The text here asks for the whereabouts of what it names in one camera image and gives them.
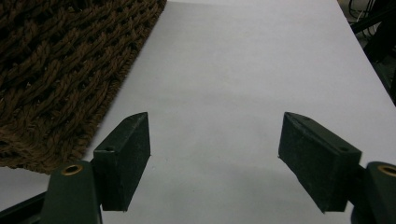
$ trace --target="braided rope texture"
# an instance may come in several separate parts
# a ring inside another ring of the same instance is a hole
[[[0,166],[77,161],[166,0],[2,0]]]

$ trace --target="white paper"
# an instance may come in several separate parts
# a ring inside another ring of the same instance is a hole
[[[363,151],[362,166],[396,161],[394,105],[335,1],[169,2],[86,160],[144,111],[152,156],[129,211],[104,223],[348,223],[351,206],[321,214],[277,158],[285,111]],[[45,190],[42,175],[6,182],[25,173],[0,169],[1,207]]]

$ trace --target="screw hole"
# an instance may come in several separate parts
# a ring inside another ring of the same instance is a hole
[[[105,150],[108,152],[113,152],[113,151],[115,151],[115,148],[113,146],[109,146],[109,147],[106,147]]]
[[[385,173],[386,175],[391,175],[396,177],[396,168],[393,166],[389,165],[380,165],[378,166],[378,169],[382,172]]]
[[[349,148],[347,148],[347,147],[339,147],[339,148],[343,152],[348,152],[349,151]]]
[[[73,164],[65,167],[62,170],[62,175],[75,175],[82,170],[82,166],[78,164]]]

